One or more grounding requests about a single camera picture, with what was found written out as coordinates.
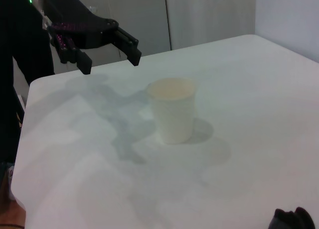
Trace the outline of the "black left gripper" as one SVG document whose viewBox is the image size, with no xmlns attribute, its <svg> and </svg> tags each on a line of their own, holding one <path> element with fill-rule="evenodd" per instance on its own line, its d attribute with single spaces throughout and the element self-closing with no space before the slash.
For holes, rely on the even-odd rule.
<svg viewBox="0 0 319 229">
<path fill-rule="evenodd" d="M 93 14 L 80 0 L 42 0 L 42 8 L 51 21 L 47 27 L 50 43 L 62 64 L 76 64 L 84 75 L 89 75 L 92 59 L 81 49 L 104 46 L 108 44 L 105 37 L 114 33 L 112 44 L 133 66 L 139 65 L 142 56 L 139 41 L 118 27 L 115 20 Z"/>
</svg>

